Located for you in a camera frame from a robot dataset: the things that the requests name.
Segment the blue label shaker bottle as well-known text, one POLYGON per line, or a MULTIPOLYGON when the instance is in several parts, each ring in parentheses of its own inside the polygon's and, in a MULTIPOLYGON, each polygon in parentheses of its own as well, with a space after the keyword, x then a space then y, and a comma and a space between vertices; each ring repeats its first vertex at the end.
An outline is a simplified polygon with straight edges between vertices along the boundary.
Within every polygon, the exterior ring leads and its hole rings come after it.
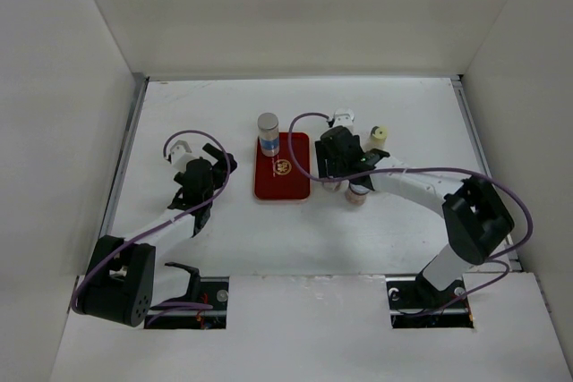
POLYGON ((274 157, 279 152, 278 117, 272 113, 260 114, 257 120, 261 152, 267 157, 274 157))

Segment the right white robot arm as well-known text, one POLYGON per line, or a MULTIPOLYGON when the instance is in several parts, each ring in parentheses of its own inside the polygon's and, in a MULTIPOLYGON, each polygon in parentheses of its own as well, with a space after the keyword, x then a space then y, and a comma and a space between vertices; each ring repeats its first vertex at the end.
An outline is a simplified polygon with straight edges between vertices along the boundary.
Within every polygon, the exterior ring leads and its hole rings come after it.
POLYGON ((515 223, 492 184, 483 175, 462 179, 408 166, 382 149, 364 150, 360 138, 336 126, 315 142, 319 177, 340 179, 362 197, 371 191, 407 199, 440 216, 448 244, 416 277, 415 296, 436 306, 466 271, 481 266, 511 233, 515 223))

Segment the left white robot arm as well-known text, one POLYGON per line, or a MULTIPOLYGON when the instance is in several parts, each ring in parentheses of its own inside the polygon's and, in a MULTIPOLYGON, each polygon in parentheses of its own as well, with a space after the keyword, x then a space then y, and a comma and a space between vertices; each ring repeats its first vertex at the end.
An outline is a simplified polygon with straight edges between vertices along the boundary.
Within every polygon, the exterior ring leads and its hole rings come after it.
POLYGON ((92 252, 86 276, 73 293, 72 309, 137 327, 150 323, 150 310, 208 310, 196 267, 169 258, 172 249, 197 236, 210 220, 214 199, 237 168, 234 156, 205 144, 194 157, 182 141, 170 150, 179 189, 165 212, 125 237, 104 235, 92 252))

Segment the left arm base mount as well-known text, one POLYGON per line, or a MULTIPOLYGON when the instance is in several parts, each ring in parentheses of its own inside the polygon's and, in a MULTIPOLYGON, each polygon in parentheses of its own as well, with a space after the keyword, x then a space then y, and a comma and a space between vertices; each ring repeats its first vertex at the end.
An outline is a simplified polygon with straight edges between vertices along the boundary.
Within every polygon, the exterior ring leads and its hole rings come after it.
POLYGON ((227 327, 230 279, 202 276, 196 267, 169 262, 153 285, 146 329, 217 330, 227 327))

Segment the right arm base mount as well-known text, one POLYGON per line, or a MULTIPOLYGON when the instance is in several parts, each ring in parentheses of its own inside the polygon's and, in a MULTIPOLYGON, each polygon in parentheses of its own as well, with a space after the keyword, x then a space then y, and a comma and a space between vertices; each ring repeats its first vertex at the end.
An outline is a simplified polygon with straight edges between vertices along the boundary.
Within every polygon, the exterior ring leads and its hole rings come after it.
POLYGON ((474 321, 461 278, 443 291, 414 276, 386 278, 390 323, 395 329, 473 328, 474 321))

